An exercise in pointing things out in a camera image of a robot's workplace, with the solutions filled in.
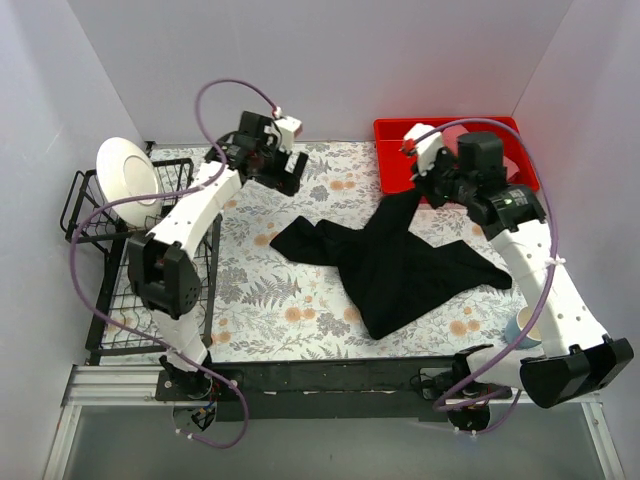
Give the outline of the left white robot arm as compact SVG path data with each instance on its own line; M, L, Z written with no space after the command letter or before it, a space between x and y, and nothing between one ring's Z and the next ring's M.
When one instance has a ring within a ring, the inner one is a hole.
M284 195L300 188L308 157L293 153L302 122L281 113L267 117L242 113L238 128L223 135L206 154L183 196L154 228L128 244L128 277L133 293L150 311L166 354L160 360L170 381L190 399L205 398L213 386L211 362L192 313L201 292L194 255L224 205L249 180Z

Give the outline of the black t shirt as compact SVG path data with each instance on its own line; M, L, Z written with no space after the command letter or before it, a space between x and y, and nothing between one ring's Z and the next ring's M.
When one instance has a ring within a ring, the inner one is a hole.
M337 268L374 340L467 290L511 289L511 276L464 241L433 247L409 231L421 198L415 190L384 197L359 230L299 216L270 246L292 262Z

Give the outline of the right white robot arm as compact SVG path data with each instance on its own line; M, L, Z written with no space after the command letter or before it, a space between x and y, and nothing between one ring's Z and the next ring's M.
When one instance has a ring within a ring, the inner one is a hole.
M550 208L529 187L508 182L496 134L464 134L453 153L441 132L420 125L406 134L403 150L416 159L412 180L432 206L460 204L482 228L532 310L527 326L537 328L543 353L529 357L514 344L457 353L453 386L438 400L438 409L449 408L451 395L475 397L488 384L523 390L541 408L604 388L634 350L627 339L612 338L583 301L558 254Z

